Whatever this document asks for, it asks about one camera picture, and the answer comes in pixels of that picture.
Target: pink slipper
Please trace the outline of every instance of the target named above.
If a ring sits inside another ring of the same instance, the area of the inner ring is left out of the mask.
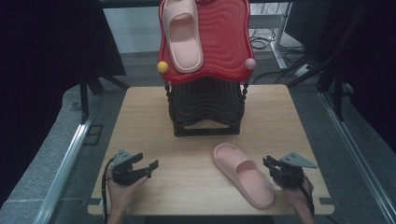
[[[191,73],[204,63],[194,0],[166,0],[163,5],[166,41],[175,68]]]
[[[229,177],[248,202],[264,208],[274,201],[274,191],[257,169],[256,163],[232,144],[218,145],[213,152],[213,162]]]

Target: slipper strap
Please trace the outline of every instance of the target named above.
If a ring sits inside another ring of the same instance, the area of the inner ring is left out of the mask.
[[[224,158],[218,158],[218,160],[225,171],[233,171],[233,174],[236,173],[236,167],[238,167],[238,165],[245,161],[251,161],[251,159],[240,149],[235,149],[232,152],[227,153],[227,156]]]
[[[167,30],[171,22],[178,16],[190,15],[194,20],[196,17],[196,5],[194,0],[181,0],[163,9],[163,21]]]

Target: wooden table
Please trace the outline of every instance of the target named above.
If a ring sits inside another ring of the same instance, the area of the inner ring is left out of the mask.
[[[157,215],[287,215],[293,214],[283,191],[273,182],[262,158],[279,160],[294,151],[317,164],[304,128],[284,85],[249,86],[246,112],[238,135],[175,137],[162,87],[133,87],[125,95],[104,163],[92,197],[101,198],[102,173],[120,148],[144,159],[135,169],[159,160],[160,167],[136,193],[128,213]],[[201,125],[213,125],[211,122]],[[234,184],[216,167],[211,153],[220,143],[232,143],[249,155],[269,180],[275,203],[266,209],[250,205]],[[320,169],[304,169],[311,179],[316,214],[331,214],[334,206],[321,204],[330,198]],[[89,212],[102,215],[101,205]]]

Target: human hand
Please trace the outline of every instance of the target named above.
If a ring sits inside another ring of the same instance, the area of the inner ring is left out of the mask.
[[[279,183],[275,180],[274,182],[283,190],[288,199],[288,202],[293,209],[294,213],[299,217],[301,223],[303,224],[312,224],[315,223],[314,218],[311,214],[311,211],[308,207],[308,200],[305,198],[304,194],[301,192],[299,188],[283,188]],[[312,198],[312,192],[314,191],[314,186],[308,177],[304,174],[304,183],[303,187],[308,192],[308,194]]]
[[[116,209],[122,213],[125,213],[129,203],[134,198],[134,192],[140,186],[142,186],[148,180],[148,178],[144,176],[134,182],[131,186],[122,186],[114,182],[112,176],[112,171],[107,170],[107,188],[110,195],[111,211]]]

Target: pink ball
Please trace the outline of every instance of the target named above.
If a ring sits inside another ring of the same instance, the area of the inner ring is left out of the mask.
[[[246,67],[248,70],[253,70],[254,67],[256,67],[256,60],[254,60],[254,59],[252,59],[252,58],[247,59],[247,60],[245,61],[245,67]]]

